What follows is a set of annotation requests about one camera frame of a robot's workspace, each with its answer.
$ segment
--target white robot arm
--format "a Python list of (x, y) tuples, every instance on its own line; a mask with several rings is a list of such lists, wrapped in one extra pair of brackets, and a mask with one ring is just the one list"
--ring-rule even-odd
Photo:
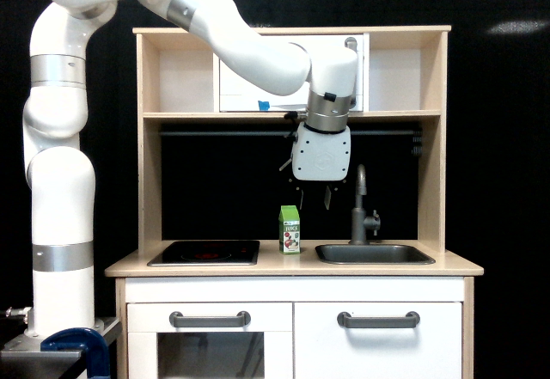
[[(53, 0), (31, 38), (31, 92), (23, 111), (27, 181), (33, 191), (34, 330), (44, 337), (94, 320), (95, 175), (79, 150), (88, 109), (86, 45), (116, 12), (118, 0)], [(259, 36), (232, 0), (139, 0), (197, 35), (234, 72), (276, 95), (310, 85), (298, 128), (293, 172), (301, 180), (346, 176), (346, 126), (357, 55), (344, 48), (304, 49)]]

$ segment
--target green juice box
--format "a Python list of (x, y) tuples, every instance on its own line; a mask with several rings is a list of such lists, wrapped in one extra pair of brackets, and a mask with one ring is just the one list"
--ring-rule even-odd
[(295, 205), (282, 205), (278, 215), (278, 246), (283, 254), (300, 253), (300, 216)]

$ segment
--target sink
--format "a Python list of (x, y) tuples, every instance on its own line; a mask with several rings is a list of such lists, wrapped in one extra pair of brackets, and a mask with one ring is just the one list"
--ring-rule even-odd
[(315, 248), (321, 261), (334, 265), (429, 265), (436, 261), (412, 246), (398, 244), (325, 244)]

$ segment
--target gray faucet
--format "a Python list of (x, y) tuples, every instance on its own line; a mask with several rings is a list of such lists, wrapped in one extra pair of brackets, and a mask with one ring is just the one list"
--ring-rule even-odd
[(372, 216), (366, 217), (363, 208), (363, 196), (367, 195), (367, 179), (364, 165), (357, 166), (357, 184), (355, 189), (355, 208), (351, 210), (351, 240), (350, 244), (369, 244), (367, 241), (367, 229), (373, 230), (374, 235), (380, 229), (380, 216), (376, 210)]

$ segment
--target blue clamp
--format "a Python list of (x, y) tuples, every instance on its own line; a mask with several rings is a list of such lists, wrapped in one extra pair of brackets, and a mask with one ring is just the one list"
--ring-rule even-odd
[(75, 327), (54, 333), (40, 344), (41, 351), (77, 349), (86, 353), (89, 379), (111, 379), (107, 342), (94, 329)]

